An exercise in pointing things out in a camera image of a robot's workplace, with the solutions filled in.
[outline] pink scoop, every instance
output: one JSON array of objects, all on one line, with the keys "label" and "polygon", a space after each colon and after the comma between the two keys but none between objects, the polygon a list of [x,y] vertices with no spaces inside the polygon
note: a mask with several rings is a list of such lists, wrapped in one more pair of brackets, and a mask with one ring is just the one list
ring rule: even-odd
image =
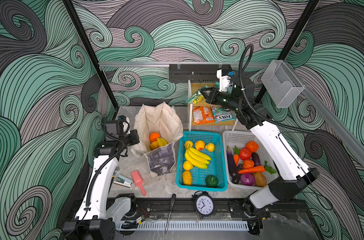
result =
[{"label": "pink scoop", "polygon": [[142,195],[146,196],[145,189],[142,186],[143,178],[138,170],[135,170],[131,173],[131,178],[133,178],[133,182],[136,187],[139,187],[141,189]]}]

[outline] teal plastic basket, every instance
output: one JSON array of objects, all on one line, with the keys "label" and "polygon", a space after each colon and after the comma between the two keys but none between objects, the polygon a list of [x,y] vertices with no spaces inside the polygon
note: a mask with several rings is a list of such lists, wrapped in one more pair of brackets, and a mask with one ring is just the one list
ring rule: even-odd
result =
[{"label": "teal plastic basket", "polygon": [[[207,192],[223,192],[227,189],[227,180],[226,180],[226,165],[225,165],[225,156],[223,154],[223,144],[222,137],[220,134],[215,132],[200,132],[200,131],[184,131],[183,137],[179,140],[179,153],[178,153],[178,162],[177,162],[177,185],[181,188],[186,188],[190,190],[201,190]],[[207,154],[211,157],[210,164],[208,164],[206,169],[200,169],[198,167],[194,167],[190,170],[191,175],[193,177],[193,184],[191,186],[186,186],[182,181],[182,173],[184,172],[183,163],[186,161],[185,159],[185,142],[187,140],[195,143],[196,141],[202,140],[205,144],[212,142],[215,145],[215,150],[213,152],[209,152],[206,149],[203,149],[201,152]],[[217,187],[207,187],[206,185],[206,177],[208,175],[214,175],[218,179]]]}]

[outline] tomato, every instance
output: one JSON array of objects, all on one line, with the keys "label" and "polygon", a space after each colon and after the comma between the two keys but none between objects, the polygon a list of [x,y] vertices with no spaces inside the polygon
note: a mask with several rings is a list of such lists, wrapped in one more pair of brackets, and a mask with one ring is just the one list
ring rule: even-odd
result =
[{"label": "tomato", "polygon": [[239,151],[239,157],[242,160],[250,159],[252,157],[252,152],[248,148],[242,148],[241,151]]},{"label": "tomato", "polygon": [[245,147],[247,147],[251,152],[256,152],[259,148],[259,145],[258,145],[258,143],[251,141],[251,142],[246,143]]}]

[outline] watermelon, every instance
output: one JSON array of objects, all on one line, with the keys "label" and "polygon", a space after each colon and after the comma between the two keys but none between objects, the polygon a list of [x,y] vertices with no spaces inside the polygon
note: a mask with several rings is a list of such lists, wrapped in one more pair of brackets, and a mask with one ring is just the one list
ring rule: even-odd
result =
[{"label": "watermelon", "polygon": [[206,185],[208,187],[216,187],[218,186],[218,179],[214,175],[209,175],[206,177]]}]

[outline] clock face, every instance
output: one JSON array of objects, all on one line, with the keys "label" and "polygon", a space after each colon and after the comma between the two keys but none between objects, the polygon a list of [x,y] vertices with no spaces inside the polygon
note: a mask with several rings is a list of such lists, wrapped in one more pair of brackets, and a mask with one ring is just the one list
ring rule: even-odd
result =
[{"label": "clock face", "polygon": [[196,201],[198,212],[203,215],[209,215],[214,210],[213,201],[207,196],[200,196]]}]

